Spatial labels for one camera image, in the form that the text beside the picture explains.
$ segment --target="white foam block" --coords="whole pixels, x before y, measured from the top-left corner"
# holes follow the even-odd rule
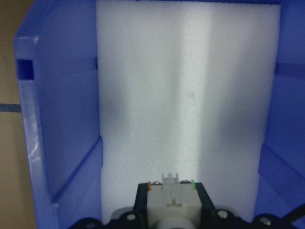
[[[102,219],[178,172],[251,220],[277,5],[97,0]]]

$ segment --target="black cable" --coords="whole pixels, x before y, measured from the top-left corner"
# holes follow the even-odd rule
[[[283,220],[293,223],[297,221],[299,218],[305,216],[305,204],[297,207],[296,209],[289,212],[287,215],[283,216]]]

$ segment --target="rectangular slot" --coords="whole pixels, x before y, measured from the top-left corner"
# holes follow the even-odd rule
[[[19,80],[34,80],[32,60],[17,60],[16,65]]]

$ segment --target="screw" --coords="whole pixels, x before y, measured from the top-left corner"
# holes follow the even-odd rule
[[[133,220],[135,220],[135,215],[134,214],[129,214],[126,218],[127,218],[128,221],[133,221]]]
[[[220,218],[222,218],[222,219],[226,219],[226,218],[228,218],[228,216],[229,216],[228,212],[226,212],[226,211],[224,211],[224,210],[219,210],[219,211],[217,212],[217,215],[218,215]]]
[[[182,180],[182,181],[180,181],[180,183],[181,183],[181,184],[189,184],[190,181],[189,181],[189,180]]]
[[[267,217],[261,217],[259,219],[259,221],[261,221],[261,223],[267,225],[267,226],[270,226],[271,225],[271,219],[267,218]]]

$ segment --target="green marking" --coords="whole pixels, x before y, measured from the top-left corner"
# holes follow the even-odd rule
[[[191,184],[192,184],[193,190],[196,190],[196,184],[195,184],[195,181],[194,181],[194,180],[191,181]]]

